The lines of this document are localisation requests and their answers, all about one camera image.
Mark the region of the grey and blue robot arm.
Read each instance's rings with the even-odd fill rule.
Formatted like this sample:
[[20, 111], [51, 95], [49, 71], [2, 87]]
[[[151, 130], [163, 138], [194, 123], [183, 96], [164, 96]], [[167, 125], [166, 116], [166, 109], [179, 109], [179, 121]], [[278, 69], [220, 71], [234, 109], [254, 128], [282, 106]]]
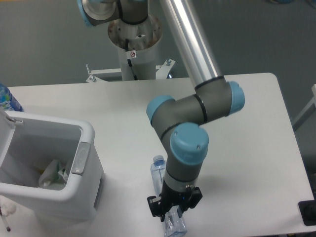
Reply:
[[[118, 49], [124, 80], [155, 76], [153, 48], [162, 29], [149, 13], [146, 0], [79, 0], [77, 4], [86, 25], [108, 23], [108, 36]], [[240, 111], [245, 95], [236, 82], [226, 81], [220, 72], [193, 2], [163, 0], [160, 4], [195, 90], [179, 100], [158, 96], [146, 108], [167, 153], [162, 190], [147, 201], [152, 215], [164, 220], [172, 207], [185, 212], [201, 200], [196, 182], [209, 143], [202, 125]]]

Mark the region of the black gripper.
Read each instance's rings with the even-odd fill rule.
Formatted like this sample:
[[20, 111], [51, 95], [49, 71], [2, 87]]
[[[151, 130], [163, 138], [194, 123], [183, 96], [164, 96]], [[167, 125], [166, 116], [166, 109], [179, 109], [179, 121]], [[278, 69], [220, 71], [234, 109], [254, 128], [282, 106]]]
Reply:
[[163, 222], [172, 207], [180, 206], [181, 211], [186, 212], [188, 209], [194, 209], [202, 197], [199, 187], [188, 187], [184, 192], [178, 192], [170, 188], [164, 180], [160, 196], [149, 196], [147, 202], [152, 216], [159, 217]]

